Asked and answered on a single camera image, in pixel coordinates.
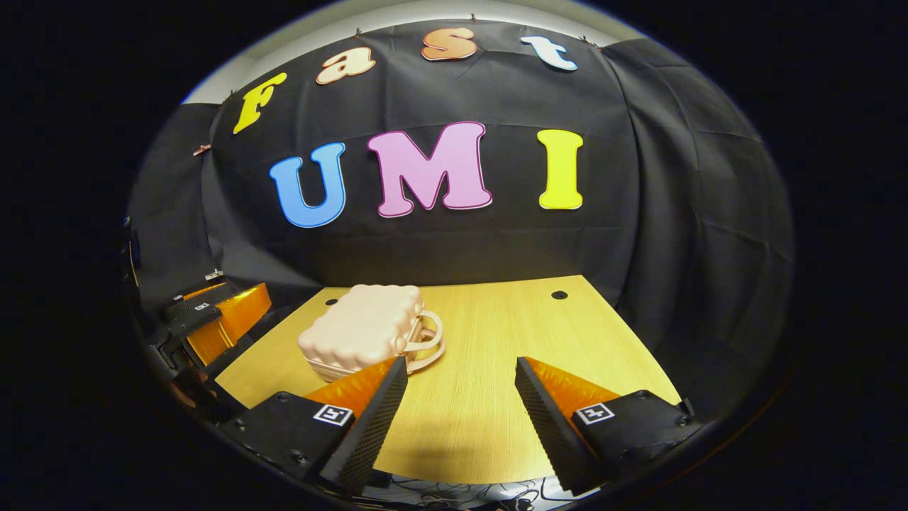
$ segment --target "table surface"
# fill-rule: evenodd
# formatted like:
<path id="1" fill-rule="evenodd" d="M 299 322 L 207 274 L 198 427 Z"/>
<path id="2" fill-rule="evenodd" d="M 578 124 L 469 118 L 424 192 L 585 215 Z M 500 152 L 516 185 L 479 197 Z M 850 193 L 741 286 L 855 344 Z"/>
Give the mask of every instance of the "table surface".
<path id="1" fill-rule="evenodd" d="M 248 407 L 279 391 L 327 385 L 296 344 L 340 298 L 327 287 L 252 345 L 217 382 Z M 448 345 L 410 376 L 374 467 L 451 484 L 525 481 L 554 474 L 514 387 L 518 356 L 531 356 L 620 395 L 648 389 L 681 399 L 637 336 L 583 276 L 423 286 Z M 564 291 L 565 299 L 552 293 Z"/>

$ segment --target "letter m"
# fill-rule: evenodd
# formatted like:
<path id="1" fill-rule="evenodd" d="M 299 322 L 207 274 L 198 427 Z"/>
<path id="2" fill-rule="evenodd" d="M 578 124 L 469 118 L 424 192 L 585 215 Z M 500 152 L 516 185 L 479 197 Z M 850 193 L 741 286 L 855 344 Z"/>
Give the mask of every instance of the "letter m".
<path id="1" fill-rule="evenodd" d="M 492 194 L 482 184 L 479 165 L 479 139 L 486 133 L 480 123 L 454 123 L 445 126 L 427 158 L 407 134 L 391 131 L 376 135 L 368 143 L 379 157 L 384 202 L 379 215 L 404 216 L 413 203 L 403 194 L 403 184 L 416 196 L 424 209 L 435 206 L 441 181 L 448 177 L 448 193 L 441 203 L 449 209 L 475 209 L 492 203 Z"/>

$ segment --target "bag handle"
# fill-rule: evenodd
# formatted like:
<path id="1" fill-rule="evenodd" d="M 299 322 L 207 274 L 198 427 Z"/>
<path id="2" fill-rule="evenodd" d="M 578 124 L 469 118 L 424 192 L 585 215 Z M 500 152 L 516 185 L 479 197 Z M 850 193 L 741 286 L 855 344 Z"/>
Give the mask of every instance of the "bag handle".
<path id="1" fill-rule="evenodd" d="M 409 363 L 407 363 L 407 374 L 408 375 L 413 374 L 413 371 L 418 371 L 418 370 L 422 369 L 423 367 L 428 366 L 432 362 L 435 362 L 445 352 L 446 346 L 445 346 L 445 339 L 442 336 L 443 332 L 442 332 L 442 326 L 441 326 L 441 319 L 435 313 L 433 313 L 431 311 L 426 311 L 426 310 L 422 311 L 420 316 L 426 316 L 426 317 L 430 318 L 432 321 L 434 321 L 435 324 L 439 327 L 439 331 L 436 333 L 435 331 L 429 330 L 428 328 L 423 328 L 422 330 L 419 331 L 419 335 L 420 336 L 433 336 L 432 340 L 430 340 L 427 343 L 407 343 L 407 346 L 404 348 L 404 352 L 407 353 L 407 352 L 413 352 L 413 351 L 420 351 L 423 349 L 430 349 L 435 345 L 438 345 L 439 349 L 438 349 L 438 351 L 436 351 L 435 353 L 433 353 L 430 356 L 427 356 L 426 358 L 423 358 L 421 360 L 411 360 Z"/>
<path id="2" fill-rule="evenodd" d="M 437 334 L 435 334 L 435 336 L 432 338 L 432 340 L 430 340 L 428 343 L 407 343 L 407 345 L 404 346 L 404 348 L 403 348 L 403 353 L 430 349 L 430 348 L 434 347 L 436 344 L 438 344 L 439 341 L 441 341 L 441 334 L 442 334 L 441 318 L 439 318 L 438 315 L 435 314 L 434 312 L 428 311 L 428 310 L 424 310 L 424 311 L 420 312 L 419 316 L 425 316 L 425 317 L 431 319 L 432 321 L 434 321 L 435 325 L 438 326 L 439 331 Z"/>

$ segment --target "blue letter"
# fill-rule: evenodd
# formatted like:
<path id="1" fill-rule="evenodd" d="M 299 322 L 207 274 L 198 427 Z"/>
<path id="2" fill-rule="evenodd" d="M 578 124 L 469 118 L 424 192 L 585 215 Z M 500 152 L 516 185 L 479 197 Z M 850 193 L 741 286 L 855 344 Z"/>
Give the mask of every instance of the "blue letter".
<path id="1" fill-rule="evenodd" d="M 533 49 L 536 50 L 536 55 L 539 55 L 539 58 L 546 64 L 557 67 L 558 69 L 564 69 L 565 71 L 574 71 L 577 69 L 576 64 L 561 58 L 561 55 L 558 54 L 558 52 L 567 51 L 565 50 L 565 47 L 552 43 L 547 37 L 531 35 L 529 37 L 520 37 L 520 40 L 524 43 L 533 45 Z"/>
<path id="2" fill-rule="evenodd" d="M 315 207 L 302 198 L 300 167 L 302 160 L 294 156 L 282 160 L 271 168 L 269 175 L 278 186 L 278 199 L 284 216 L 299 227 L 320 227 L 331 223 L 343 211 L 347 193 L 343 189 L 341 154 L 344 144 L 335 142 L 312 151 L 310 158 L 321 168 L 321 181 L 325 185 L 325 202 Z"/>

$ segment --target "foam letter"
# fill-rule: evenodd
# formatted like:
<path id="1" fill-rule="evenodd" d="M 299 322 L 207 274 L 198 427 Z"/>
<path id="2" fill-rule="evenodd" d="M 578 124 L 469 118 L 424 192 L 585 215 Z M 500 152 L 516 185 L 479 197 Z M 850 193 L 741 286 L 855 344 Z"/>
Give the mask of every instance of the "foam letter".
<path id="1" fill-rule="evenodd" d="M 548 181 L 539 205 L 546 209 L 579 208 L 583 196 L 577 193 L 577 149 L 583 145 L 583 138 L 560 129 L 544 129 L 536 137 L 548 153 Z"/>
<path id="2" fill-rule="evenodd" d="M 278 187 L 281 210 L 291 224 L 299 227 L 319 227 L 331 223 L 343 211 L 347 193 L 343 189 L 341 175 L 341 154 L 344 144 L 335 142 L 312 151 L 310 158 L 321 168 L 321 181 L 325 185 L 325 202 L 321 205 L 307 205 L 302 198 L 300 167 L 302 159 L 297 156 L 282 160 L 271 167 L 269 175 Z"/>
<path id="3" fill-rule="evenodd" d="M 476 44 L 469 39 L 473 32 L 467 28 L 440 28 L 422 38 L 428 48 L 422 48 L 427 60 L 454 60 L 467 58 L 476 53 Z"/>
<path id="4" fill-rule="evenodd" d="M 372 50 L 366 46 L 353 48 L 339 53 L 325 61 L 321 66 L 325 69 L 315 77 L 319 85 L 336 82 L 344 76 L 360 75 L 369 71 L 375 65 L 372 60 Z"/>
<path id="5" fill-rule="evenodd" d="M 577 69 L 576 64 L 561 58 L 561 55 L 558 54 L 558 52 L 567 51 L 565 50 L 565 47 L 552 43 L 547 37 L 531 35 L 529 37 L 520 37 L 520 40 L 524 43 L 533 45 L 533 49 L 536 50 L 536 55 L 539 55 L 539 58 L 546 64 L 557 67 L 558 69 L 564 69 L 565 71 L 574 71 Z"/>
<path id="6" fill-rule="evenodd" d="M 441 203 L 449 209 L 475 209 L 492 203 L 492 194 L 482 184 L 479 165 L 479 138 L 486 133 L 480 123 L 454 123 L 445 126 L 427 158 L 402 131 L 376 135 L 368 143 L 379 156 L 381 187 L 385 200 L 379 215 L 404 216 L 413 203 L 403 195 L 403 183 L 424 209 L 435 206 L 441 180 L 448 177 L 448 193 Z"/>
<path id="7" fill-rule="evenodd" d="M 242 97 L 242 110 L 240 111 L 240 120 L 233 127 L 233 134 L 240 133 L 243 129 L 249 127 L 252 123 L 259 120 L 258 107 L 265 106 L 271 101 L 271 94 L 274 93 L 274 86 L 282 84 L 287 79 L 286 73 L 281 73 L 271 80 L 266 81 Z"/>

